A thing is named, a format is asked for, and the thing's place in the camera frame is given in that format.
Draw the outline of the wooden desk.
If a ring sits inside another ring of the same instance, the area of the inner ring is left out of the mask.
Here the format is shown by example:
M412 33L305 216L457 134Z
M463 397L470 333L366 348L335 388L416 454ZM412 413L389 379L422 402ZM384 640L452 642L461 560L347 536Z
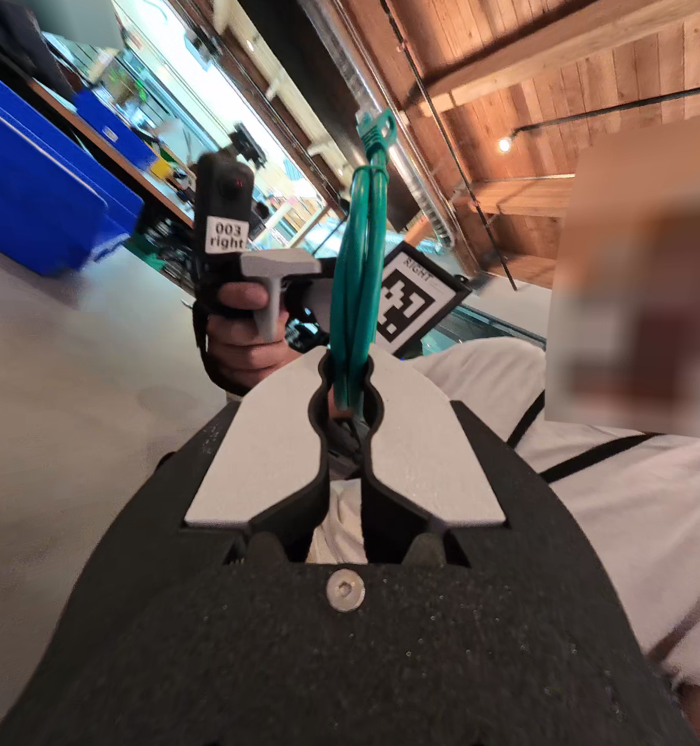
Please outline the wooden desk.
M193 210L178 199L175 190L150 173L142 171L120 154L112 144L106 141L103 135L96 132L82 118L78 117L68 101L57 96L52 90L33 78L29 79L27 84L32 91L32 104L42 101L44 113L51 110L53 116L62 118L73 129L74 134L83 140L83 143L92 143L94 148L103 153L107 160L114 162L115 166L112 169L114 174L125 173L126 179L134 180L137 184L134 189L136 193L141 190L144 191L146 194L145 200L154 200L171 219L176 219L187 226L188 229L193 227Z

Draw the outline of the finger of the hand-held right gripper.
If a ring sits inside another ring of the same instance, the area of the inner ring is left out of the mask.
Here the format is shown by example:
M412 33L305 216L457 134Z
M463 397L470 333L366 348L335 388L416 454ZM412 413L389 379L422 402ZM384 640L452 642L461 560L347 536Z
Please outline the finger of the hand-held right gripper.
M303 248L250 251L241 255L240 270L245 281L260 284L268 294L267 305L254 312L254 321L264 342L278 335L281 296L286 278L321 277L322 265Z
M308 281L301 293L300 309L309 323L322 331L330 331L334 280L317 277Z

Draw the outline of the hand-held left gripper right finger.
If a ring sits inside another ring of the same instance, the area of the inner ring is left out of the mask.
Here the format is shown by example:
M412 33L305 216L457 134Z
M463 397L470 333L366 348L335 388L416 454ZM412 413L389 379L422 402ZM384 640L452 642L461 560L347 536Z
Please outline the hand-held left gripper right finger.
M501 528L507 519L454 409L409 362L371 348L364 378L360 514L370 564L400 564L432 533Z

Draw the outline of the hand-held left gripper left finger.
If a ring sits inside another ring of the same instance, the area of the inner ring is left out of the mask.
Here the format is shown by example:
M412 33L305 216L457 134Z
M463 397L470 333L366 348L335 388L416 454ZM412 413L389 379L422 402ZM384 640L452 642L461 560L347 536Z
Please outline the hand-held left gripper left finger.
M233 532L245 545L271 533L289 561L308 561L330 502L329 363L327 350L312 350L243 398L184 527Z

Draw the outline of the person's right hand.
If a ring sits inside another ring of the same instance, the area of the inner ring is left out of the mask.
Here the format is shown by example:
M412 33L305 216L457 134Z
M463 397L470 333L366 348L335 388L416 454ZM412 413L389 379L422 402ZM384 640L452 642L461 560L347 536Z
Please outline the person's right hand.
M254 312L270 303L270 296L262 285L229 283L220 288L218 299L223 306L247 312L245 318L211 315L207 321L207 351L219 373L230 384L250 390L301 357L286 339L289 313L283 304L277 321L278 336L272 342L262 338L254 321Z

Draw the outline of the blue plastic bin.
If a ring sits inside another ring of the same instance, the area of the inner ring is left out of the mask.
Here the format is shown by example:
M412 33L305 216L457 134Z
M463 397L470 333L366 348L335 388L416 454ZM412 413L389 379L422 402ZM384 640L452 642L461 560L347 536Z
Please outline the blue plastic bin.
M141 172L150 170L156 154L136 132L90 89L75 94L73 105L80 119Z
M143 200L0 80L0 253L54 277L131 237Z

